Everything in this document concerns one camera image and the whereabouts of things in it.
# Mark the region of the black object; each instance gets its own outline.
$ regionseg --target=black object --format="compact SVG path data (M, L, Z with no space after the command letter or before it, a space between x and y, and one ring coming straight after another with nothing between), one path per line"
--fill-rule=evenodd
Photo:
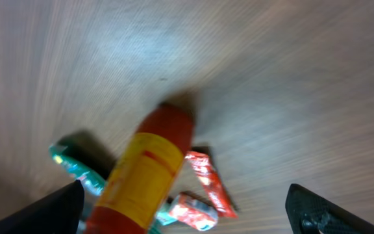
M84 191L79 180L0 221L0 234L75 234Z
M295 234L374 234L374 225L301 185L290 186L285 208Z

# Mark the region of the red candy wrapper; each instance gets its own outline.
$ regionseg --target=red candy wrapper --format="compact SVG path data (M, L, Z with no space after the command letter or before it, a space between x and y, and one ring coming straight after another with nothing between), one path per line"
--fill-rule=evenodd
M212 166L208 155L189 151L187 152L186 159L192 165L208 197L218 211L219 217L237 218L238 215L234 212L229 197L221 184L219 175Z
M168 214L199 231L207 231L218 222L218 212L213 207L183 193L171 203Z

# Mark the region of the wood grain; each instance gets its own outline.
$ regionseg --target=wood grain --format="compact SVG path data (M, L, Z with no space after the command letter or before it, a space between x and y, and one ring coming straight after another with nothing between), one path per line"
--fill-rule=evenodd
M168 97L241 209L209 233L291 233L290 183L374 224L374 1L0 1L0 179L32 200L70 182L52 142L118 156Z

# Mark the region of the red and white wrapper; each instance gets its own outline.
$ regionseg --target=red and white wrapper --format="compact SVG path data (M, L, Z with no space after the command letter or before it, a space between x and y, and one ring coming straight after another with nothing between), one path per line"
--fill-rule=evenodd
M189 151L186 159L192 165L195 174L218 211L219 217L237 218L238 215L234 212L219 175L210 163L209 156L205 153Z
M183 193L171 203L168 214L199 231L207 231L218 222L218 212L212 206Z

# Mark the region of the candy wrapper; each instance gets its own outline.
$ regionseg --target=candy wrapper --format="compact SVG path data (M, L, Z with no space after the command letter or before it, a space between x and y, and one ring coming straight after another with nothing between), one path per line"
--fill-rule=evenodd
M174 199L168 214L199 231L207 231L218 222L218 212L213 207L183 193Z
M221 184L218 173L212 166L207 154L189 151L186 159L193 167L208 197L218 211L219 217L237 218L238 215L230 203L229 197Z

